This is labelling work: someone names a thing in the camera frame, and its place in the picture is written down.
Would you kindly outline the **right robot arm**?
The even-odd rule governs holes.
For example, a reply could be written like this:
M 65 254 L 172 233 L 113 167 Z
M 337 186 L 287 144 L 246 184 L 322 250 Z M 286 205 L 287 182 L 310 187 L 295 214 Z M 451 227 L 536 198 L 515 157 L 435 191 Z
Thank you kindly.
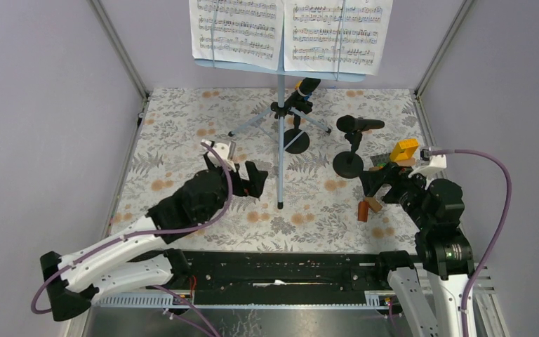
M 366 197 L 389 186 L 385 204 L 398 204 L 418 228 L 417 256 L 434 296 L 431 308 L 422 292 L 418 271 L 406 251 L 383 251 L 375 263 L 378 286 L 392 289 L 414 336 L 468 336 L 475 333 L 470 277 L 472 247 L 459 228 L 465 210 L 463 191 L 444 178 L 426 177 L 390 162 L 377 171 L 359 174 Z

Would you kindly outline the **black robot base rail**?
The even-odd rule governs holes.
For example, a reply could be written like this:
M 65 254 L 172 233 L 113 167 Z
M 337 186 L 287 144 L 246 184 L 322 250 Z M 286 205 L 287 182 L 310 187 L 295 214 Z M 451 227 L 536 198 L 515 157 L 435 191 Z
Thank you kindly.
M 406 251 L 379 254 L 235 253 L 169 249 L 144 253 L 119 266 L 151 272 L 170 263 L 171 278 L 159 285 L 186 291 L 199 305 L 360 305 L 366 293 L 392 290 L 391 271 L 423 268 L 437 279 L 470 275 L 470 256 L 447 252 L 438 262 Z

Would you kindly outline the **sheet music page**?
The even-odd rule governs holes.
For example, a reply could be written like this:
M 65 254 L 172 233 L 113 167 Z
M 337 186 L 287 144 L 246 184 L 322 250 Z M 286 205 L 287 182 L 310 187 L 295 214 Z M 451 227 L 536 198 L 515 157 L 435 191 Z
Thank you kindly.
M 192 0 L 189 15 L 193 58 L 278 68 L 283 1 Z
M 284 69 L 377 75 L 393 2 L 284 2 Z

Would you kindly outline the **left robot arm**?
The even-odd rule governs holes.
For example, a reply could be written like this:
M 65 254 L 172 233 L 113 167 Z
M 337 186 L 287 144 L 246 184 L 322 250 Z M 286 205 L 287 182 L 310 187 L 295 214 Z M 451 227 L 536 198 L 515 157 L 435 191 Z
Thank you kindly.
M 174 241 L 217 221 L 232 197 L 261 197 L 269 173 L 246 161 L 246 179 L 239 165 L 228 160 L 215 163 L 204 155 L 207 168 L 199 171 L 145 215 L 124 230 L 88 247 L 60 255 L 54 251 L 40 257 L 47 293 L 47 312 L 56 322 L 75 318 L 101 298 L 150 285 L 169 284 L 174 289 L 189 281 L 189 266 L 176 249 L 160 258 L 136 258 L 161 251 Z

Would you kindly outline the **light blue music stand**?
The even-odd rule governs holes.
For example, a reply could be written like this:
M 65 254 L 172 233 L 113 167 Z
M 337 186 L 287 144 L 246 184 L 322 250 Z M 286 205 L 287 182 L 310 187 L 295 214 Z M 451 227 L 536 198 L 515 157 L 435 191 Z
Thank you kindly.
M 277 100 L 273 102 L 268 108 L 268 112 L 275 115 L 279 125 L 279 154 L 284 155 L 288 152 L 285 151 L 284 145 L 284 133 L 288 130 L 285 127 L 285 119 L 292 108 L 285 107 L 285 101 L 291 96 L 294 90 L 298 87 L 300 82 L 304 78 L 315 78 L 322 80 L 334 80 L 334 81 L 349 81 L 358 82 L 365 78 L 367 75 L 363 74 L 350 74 L 350 73 L 331 73 L 331 72 L 303 72 L 303 71 L 286 71 L 284 69 L 284 23 L 282 31 L 282 43 L 281 50 L 279 52 L 279 66 L 276 70 L 269 70 L 262 67 L 237 63 L 237 62 L 211 62 L 210 60 L 195 59 L 196 64 L 206 67 L 220 68 L 225 70 L 241 70 L 246 72 L 262 72 L 268 74 L 275 74 L 277 76 Z M 301 120 L 309 119 L 310 112 L 303 114 L 294 111 L 294 113 L 301 116 Z

